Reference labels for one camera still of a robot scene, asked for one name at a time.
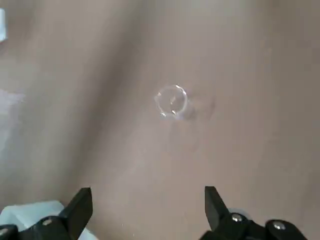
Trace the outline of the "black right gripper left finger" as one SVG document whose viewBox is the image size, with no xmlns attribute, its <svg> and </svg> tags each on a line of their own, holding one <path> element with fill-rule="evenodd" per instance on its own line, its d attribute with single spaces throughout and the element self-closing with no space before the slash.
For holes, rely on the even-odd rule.
<svg viewBox="0 0 320 240">
<path fill-rule="evenodd" d="M 63 206 L 57 200 L 6 206 L 0 213 L 2 240 L 92 240 L 92 191 L 81 188 Z"/>
</svg>

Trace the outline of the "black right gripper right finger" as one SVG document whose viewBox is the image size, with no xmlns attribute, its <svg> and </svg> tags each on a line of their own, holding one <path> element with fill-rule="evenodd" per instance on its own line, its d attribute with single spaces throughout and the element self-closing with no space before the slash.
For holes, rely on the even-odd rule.
<svg viewBox="0 0 320 240">
<path fill-rule="evenodd" d="M 205 215 L 211 230 L 201 236 L 202 240 L 307 240 L 288 221 L 271 219 L 261 226 L 239 212 L 229 211 L 214 186 L 206 186 L 204 196 Z"/>
</svg>

